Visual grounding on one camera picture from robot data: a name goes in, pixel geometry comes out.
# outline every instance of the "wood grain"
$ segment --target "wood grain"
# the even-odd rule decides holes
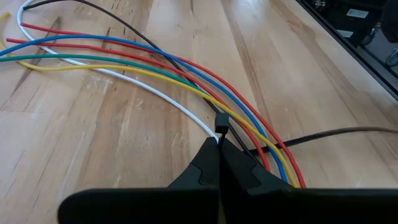
[[[15,20],[23,2],[0,0],[0,13],[12,13],[1,24],[6,37],[23,38]],[[282,139],[349,126],[398,129],[396,100],[295,1],[91,2],[122,17],[163,50],[229,81]],[[57,18],[61,29],[142,42],[109,16],[78,2],[24,13],[24,21],[44,27]],[[96,40],[60,42],[103,45]],[[103,47],[152,57],[117,45]],[[36,54],[37,48],[17,53]],[[46,59],[39,65],[67,64]],[[0,223],[55,223],[58,204],[83,189],[167,186],[206,137],[179,110],[129,83],[94,71],[26,74],[14,62],[1,64]],[[200,97],[139,74],[125,75],[158,88],[213,126],[214,112]],[[391,134],[356,133],[291,150],[309,187],[396,188],[397,146],[398,137]]]

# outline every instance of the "black wire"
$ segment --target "black wire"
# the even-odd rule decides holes
[[[127,28],[129,28],[130,30],[132,30],[134,33],[136,33],[139,37],[141,37],[144,41],[146,41],[149,45],[153,46],[153,48],[156,48],[158,50],[160,50],[158,48],[158,46],[155,45],[155,43],[153,43],[152,41],[150,41],[146,36],[144,36],[143,34],[141,34],[138,30],[136,30],[133,26],[130,26],[130,24],[128,24],[127,22],[125,22],[124,20],[120,19],[118,16],[115,16],[114,14],[110,13],[109,11],[97,6],[96,4],[90,3],[88,1],[84,1],[84,0],[46,0],[46,1],[42,1],[42,2],[38,2],[36,4],[32,4],[30,6],[25,6],[24,10],[28,10],[28,9],[32,9],[38,6],[42,6],[44,4],[48,4],[48,3],[53,3],[53,2],[59,2],[59,1],[76,1],[76,2],[80,2],[86,5],[89,5],[93,8],[96,8],[98,10],[100,10],[101,12],[111,16],[112,18],[116,19],[117,21],[119,21],[120,23],[122,23],[123,25],[125,25]],[[171,59],[168,57],[165,57],[175,68],[179,69],[182,71],[182,69]],[[196,87],[198,87],[194,82],[192,82],[191,80],[188,80],[192,85],[195,85]],[[219,109],[217,109],[217,107],[211,103],[210,101],[204,99],[206,101],[206,103],[210,106],[210,108],[217,114],[221,113],[221,111]],[[236,130],[233,128],[232,124],[229,123],[229,129],[231,130],[232,135],[235,137],[236,141],[238,142],[239,145],[241,145],[242,149],[246,152],[246,154],[249,154],[250,156],[252,156],[252,154],[249,151],[249,148],[245,145],[245,143],[243,142],[243,140],[239,137],[239,135],[237,134]]]
[[[320,138],[334,136],[334,135],[337,135],[337,134],[364,132],[364,131],[380,131],[380,132],[385,132],[385,133],[398,134],[398,130],[389,129],[389,128],[379,128],[379,127],[340,128],[340,129],[334,129],[334,130],[329,130],[329,131],[324,131],[324,132],[320,132],[320,133],[311,134],[311,135],[304,136],[304,137],[297,138],[297,139],[288,140],[288,141],[284,142],[284,144],[285,144],[286,147],[289,147],[289,146],[295,146],[295,145],[298,145],[298,144],[301,144],[301,143],[313,141],[313,140],[320,139]],[[266,147],[262,147],[262,150],[264,152],[269,152]],[[258,155],[257,149],[250,149],[249,151],[253,155]]]

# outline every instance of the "blue wire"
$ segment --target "blue wire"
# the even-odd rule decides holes
[[[223,86],[221,86],[220,84],[218,84],[217,82],[215,82],[214,80],[208,78],[206,75],[200,73],[198,70],[194,69],[192,66],[182,62],[181,60],[179,60],[177,57],[174,57],[173,55],[170,55],[166,52],[163,52],[159,49],[155,49],[153,47],[150,47],[148,45],[145,44],[140,44],[137,42],[133,42],[130,40],[124,40],[124,39],[119,39],[119,38],[115,38],[115,37],[107,37],[107,36],[100,36],[100,35],[58,35],[55,37],[46,37],[46,38],[42,38],[42,39],[37,39],[37,40],[32,40],[32,41],[28,41],[25,42],[23,44],[19,44],[13,47],[10,47],[6,50],[3,50],[2,52],[0,52],[0,57],[6,54],[9,54],[15,50],[19,50],[21,48],[30,46],[30,45],[34,45],[34,44],[39,44],[42,42],[47,42],[47,41],[51,41],[51,40],[59,40],[59,39],[74,39],[74,38],[82,38],[82,39],[100,39],[100,40],[113,40],[113,41],[117,41],[117,42],[122,42],[122,43],[126,43],[126,44],[131,44],[131,45],[135,45],[138,47],[142,47],[148,50],[151,50],[153,52],[156,52],[158,54],[161,54],[167,58],[171,58],[172,60],[178,62],[179,64],[181,64],[182,66],[184,66],[185,68],[187,68],[188,70],[192,71],[193,73],[199,75],[200,77],[202,77],[203,79],[205,79],[206,81],[208,81],[209,83],[211,83],[212,85],[214,85],[215,87],[219,88],[221,91],[223,91],[225,94],[228,95],[228,97],[230,97],[242,110],[243,112],[248,116],[248,118],[253,122],[253,124],[255,125],[255,127],[257,128],[257,130],[260,132],[260,134],[262,134],[264,137],[267,138],[267,135],[265,134],[265,132],[262,130],[261,126],[259,125],[259,123],[256,121],[256,119],[253,117],[253,115],[246,109],[246,107],[244,107],[242,105],[242,103],[234,96],[232,95],[227,89],[225,89]],[[272,157],[274,158],[274,160],[276,161],[276,164],[278,166],[279,169],[279,174],[280,177],[283,181],[288,182],[287,178],[286,178],[286,174],[283,168],[283,165],[281,163],[281,161],[279,160],[279,158],[277,157],[276,153],[274,153],[272,150],[270,150]]]

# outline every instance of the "yellow wire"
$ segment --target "yellow wire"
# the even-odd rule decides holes
[[[5,13],[2,16],[0,16],[0,21],[2,19],[4,19],[5,17],[9,16],[9,13]],[[0,47],[3,48],[3,50],[5,49],[5,46],[3,43],[0,44]],[[96,68],[107,68],[107,69],[117,69],[117,70],[125,70],[125,71],[130,71],[130,72],[137,72],[137,73],[141,73],[143,75],[148,75],[150,77],[155,77],[161,80],[165,80],[168,81],[170,83],[173,83],[174,85],[178,85],[180,87],[183,87],[205,99],[207,99],[208,101],[214,103],[215,105],[217,105],[218,107],[220,107],[223,111],[229,113],[231,116],[233,116],[235,119],[237,119],[239,122],[241,122],[243,125],[245,125],[254,135],[256,135],[259,139],[261,139],[261,141],[263,141],[264,143],[267,144],[267,146],[269,146],[278,156],[278,158],[280,159],[287,177],[289,178],[290,182],[292,183],[292,185],[294,187],[299,187],[295,181],[295,179],[293,178],[292,172],[290,171],[289,166],[287,165],[286,160],[284,159],[283,155],[280,153],[280,151],[278,150],[278,148],[272,143],[270,142],[270,140],[266,139],[262,134],[260,134],[256,129],[254,129],[254,127],[252,127],[246,120],[244,120],[242,117],[240,117],[237,113],[235,113],[234,111],[230,110],[228,107],[226,107],[224,104],[220,103],[218,100],[214,99],[212,96],[207,95],[206,93],[201,92],[200,90],[197,90],[195,88],[192,88],[184,83],[180,83],[176,80],[173,80],[171,78],[168,77],[164,77],[162,75],[158,75],[156,73],[153,72],[148,72],[145,70],[141,70],[138,68],[132,68],[132,67],[127,67],[127,66],[121,66],[121,65],[73,65],[73,66],[67,66],[67,67],[57,67],[57,68],[52,68],[52,67],[40,67],[40,66],[36,66],[36,65],[31,65],[29,63],[25,63],[25,62],[19,62],[21,65],[26,66],[28,68],[31,68],[33,70],[37,70],[37,71],[41,71],[41,72],[51,72],[51,71],[67,71],[67,70],[78,70],[78,69],[96,69]]]

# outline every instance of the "wooden surface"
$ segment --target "wooden surface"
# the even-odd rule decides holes
[[[3,38],[24,37],[15,18],[23,2],[0,0],[0,13],[12,13],[1,25]],[[282,139],[349,126],[398,129],[397,102],[293,0],[91,2],[122,17],[163,50],[225,78]],[[24,21],[142,42],[109,16],[72,1],[32,9]],[[60,42],[101,46],[95,40]],[[36,54],[37,48],[16,53]],[[67,64],[46,59],[39,65]],[[213,126],[214,112],[200,97],[126,75],[159,88]],[[55,223],[57,205],[78,190],[167,186],[205,137],[179,110],[130,83],[94,71],[39,73],[2,63],[0,223]],[[395,135],[345,134],[290,149],[309,187],[398,187]]]

